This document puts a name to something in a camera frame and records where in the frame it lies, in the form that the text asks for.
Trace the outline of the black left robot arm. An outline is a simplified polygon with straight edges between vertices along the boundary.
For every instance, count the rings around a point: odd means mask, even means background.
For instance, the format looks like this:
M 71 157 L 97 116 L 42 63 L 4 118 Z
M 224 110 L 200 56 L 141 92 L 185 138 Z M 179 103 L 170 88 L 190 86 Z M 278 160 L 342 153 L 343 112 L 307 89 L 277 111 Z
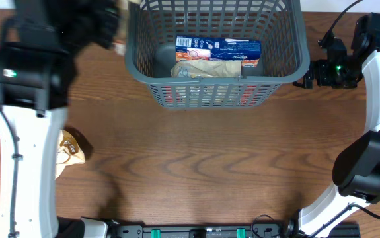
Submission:
M 58 137 L 75 57 L 110 48 L 113 0 L 16 1 L 0 29 L 0 237 L 113 237 L 111 221 L 56 212 Z

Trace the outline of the orange yellow cracker package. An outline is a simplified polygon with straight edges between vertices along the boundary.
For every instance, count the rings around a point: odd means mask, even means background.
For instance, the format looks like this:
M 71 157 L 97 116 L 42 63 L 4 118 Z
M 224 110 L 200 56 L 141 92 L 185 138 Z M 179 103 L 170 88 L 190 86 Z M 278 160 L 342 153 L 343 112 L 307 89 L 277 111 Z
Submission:
M 262 98 L 262 91 L 255 85 L 187 85 L 164 86 L 156 94 L 156 98 L 166 106 L 177 107 L 231 107 L 254 106 Z

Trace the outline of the beige snack pouch bottom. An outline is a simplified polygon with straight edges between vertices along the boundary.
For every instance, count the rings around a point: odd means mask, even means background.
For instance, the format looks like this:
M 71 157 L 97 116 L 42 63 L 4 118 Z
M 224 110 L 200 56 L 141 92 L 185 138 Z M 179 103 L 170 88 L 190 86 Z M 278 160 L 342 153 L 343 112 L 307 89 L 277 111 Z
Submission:
M 85 154 L 77 140 L 66 130 L 61 130 L 57 141 L 55 178 L 62 174 L 66 166 L 84 163 Z

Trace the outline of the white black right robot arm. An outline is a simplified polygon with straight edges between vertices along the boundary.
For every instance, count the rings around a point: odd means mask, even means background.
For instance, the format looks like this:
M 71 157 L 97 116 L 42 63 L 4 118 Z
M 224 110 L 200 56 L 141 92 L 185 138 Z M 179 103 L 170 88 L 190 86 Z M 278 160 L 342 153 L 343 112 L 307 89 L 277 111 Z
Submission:
M 311 89 L 313 81 L 334 89 L 366 86 L 363 135 L 336 158 L 330 186 L 288 221 L 283 237 L 350 237 L 341 223 L 361 210 L 380 220 L 367 207 L 380 202 L 380 14 L 369 13 L 356 22 L 352 53 L 329 30 L 319 40 L 327 58 L 311 62 L 296 87 Z

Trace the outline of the beige snack pouch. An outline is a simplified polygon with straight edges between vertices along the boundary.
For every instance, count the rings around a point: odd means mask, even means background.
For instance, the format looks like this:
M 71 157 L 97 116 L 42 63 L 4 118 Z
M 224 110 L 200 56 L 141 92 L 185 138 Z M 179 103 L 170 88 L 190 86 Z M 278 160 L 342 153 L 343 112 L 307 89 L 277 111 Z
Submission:
M 171 77 L 212 78 L 238 77 L 241 75 L 241 61 L 209 61 L 195 59 L 180 61 L 171 69 Z
M 130 14 L 128 7 L 131 4 L 140 5 L 141 0 L 119 0 L 118 7 L 120 10 L 120 17 L 118 20 L 118 30 L 114 40 L 115 52 L 120 56 L 125 56 L 126 54 L 126 39 L 127 39 L 127 28 L 128 21 L 130 19 Z
M 61 130 L 57 141 L 55 178 L 62 174 L 66 166 L 84 163 L 85 154 L 77 140 L 66 130 Z

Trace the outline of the beige snack pouch top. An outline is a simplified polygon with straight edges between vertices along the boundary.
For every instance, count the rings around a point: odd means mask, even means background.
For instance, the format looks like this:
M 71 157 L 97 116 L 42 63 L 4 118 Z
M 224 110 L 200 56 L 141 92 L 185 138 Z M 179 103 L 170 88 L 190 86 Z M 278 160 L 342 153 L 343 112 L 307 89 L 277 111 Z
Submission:
M 125 56 L 126 54 L 126 39 L 127 39 L 127 28 L 128 21 L 130 19 L 130 14 L 128 7 L 131 4 L 140 5 L 141 0 L 119 0 L 118 7 L 120 10 L 120 17 L 118 20 L 118 30 L 114 40 L 115 52 L 120 56 Z

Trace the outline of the blue tissue multipack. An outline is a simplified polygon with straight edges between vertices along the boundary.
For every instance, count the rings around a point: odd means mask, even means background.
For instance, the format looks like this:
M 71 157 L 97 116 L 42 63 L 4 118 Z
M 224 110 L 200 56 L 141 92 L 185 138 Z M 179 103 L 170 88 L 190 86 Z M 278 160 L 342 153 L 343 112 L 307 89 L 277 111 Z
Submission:
M 262 55 L 262 45 L 258 40 L 177 36 L 175 52 L 177 62 L 200 59 L 241 61 L 243 67 L 256 67 Z

